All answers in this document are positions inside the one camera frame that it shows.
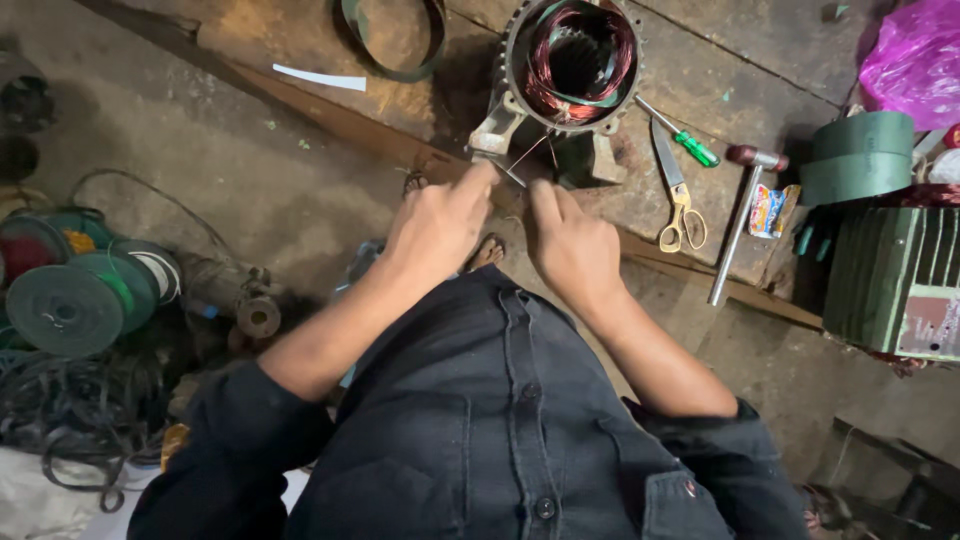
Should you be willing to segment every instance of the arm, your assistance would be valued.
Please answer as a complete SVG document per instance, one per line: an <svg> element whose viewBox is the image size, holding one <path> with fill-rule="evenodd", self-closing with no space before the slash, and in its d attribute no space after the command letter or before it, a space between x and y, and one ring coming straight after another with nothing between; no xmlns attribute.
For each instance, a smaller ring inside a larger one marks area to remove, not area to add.
<svg viewBox="0 0 960 540"><path fill-rule="evenodd" d="M737 538L806 538L803 505L759 415L666 334L620 279L620 242L565 190L531 185L538 271L610 352L634 418L713 495Z"/></svg>
<svg viewBox="0 0 960 540"><path fill-rule="evenodd" d="M456 272L476 245L498 175L411 193L387 248L336 306L191 404L186 448L147 488L130 538L278 538L283 473L315 459L333 432L318 401L390 324Z"/></svg>
<svg viewBox="0 0 960 540"><path fill-rule="evenodd" d="M584 214L561 187L540 181L530 193L540 275L597 336L643 404L665 416L735 415L731 391L627 290L616 229Z"/></svg>

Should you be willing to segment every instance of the green screwdriver handle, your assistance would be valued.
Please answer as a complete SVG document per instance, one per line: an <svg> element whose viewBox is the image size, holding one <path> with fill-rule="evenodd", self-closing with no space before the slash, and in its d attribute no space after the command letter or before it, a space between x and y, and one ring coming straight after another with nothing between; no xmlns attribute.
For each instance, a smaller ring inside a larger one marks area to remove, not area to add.
<svg viewBox="0 0 960 540"><path fill-rule="evenodd" d="M690 156L696 158L704 167L713 168L720 164L720 159L717 158L716 154L712 153L709 148L693 138L690 132L679 132L674 135L674 139L681 143L686 148L686 151L690 153Z"/></svg>

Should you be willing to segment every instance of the left hand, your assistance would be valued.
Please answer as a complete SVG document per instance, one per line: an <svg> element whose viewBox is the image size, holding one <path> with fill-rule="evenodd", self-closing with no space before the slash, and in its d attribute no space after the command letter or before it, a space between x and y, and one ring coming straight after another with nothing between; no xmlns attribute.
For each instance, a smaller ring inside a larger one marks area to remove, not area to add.
<svg viewBox="0 0 960 540"><path fill-rule="evenodd" d="M425 295L466 262L490 214L490 194L499 179L493 164L483 161L457 184L411 192L377 263L410 292Z"/></svg>

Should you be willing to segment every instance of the hammer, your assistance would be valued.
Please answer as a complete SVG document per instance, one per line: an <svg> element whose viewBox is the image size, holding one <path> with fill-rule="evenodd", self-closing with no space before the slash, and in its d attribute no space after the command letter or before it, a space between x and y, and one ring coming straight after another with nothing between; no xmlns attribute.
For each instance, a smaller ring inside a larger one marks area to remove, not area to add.
<svg viewBox="0 0 960 540"><path fill-rule="evenodd" d="M760 182L760 175L765 170L781 173L790 165L790 158L787 156L764 152L755 146L746 144L733 146L727 152L727 159L745 167L753 167L753 169L750 171L750 181L747 182L747 188L744 189L743 196L740 198L740 208L736 211L736 221L733 222L733 230L723 252L720 270L717 272L717 278L710 290L709 302L711 306L716 306L720 301L720 293L723 292L723 284L727 280L727 274L730 273L730 264L733 262L733 253L736 252L736 243L740 239L740 233L743 232L743 226L747 223L750 207L754 204L756 185Z"/></svg>

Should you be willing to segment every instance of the pink plastic bag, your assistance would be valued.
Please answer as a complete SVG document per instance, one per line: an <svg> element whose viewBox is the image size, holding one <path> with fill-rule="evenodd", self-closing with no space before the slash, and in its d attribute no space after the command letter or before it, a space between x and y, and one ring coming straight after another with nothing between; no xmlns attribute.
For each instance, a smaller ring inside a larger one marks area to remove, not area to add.
<svg viewBox="0 0 960 540"><path fill-rule="evenodd" d="M869 110L905 112L919 132L960 122L960 0L921 0L887 15L860 83L875 100Z"/></svg>

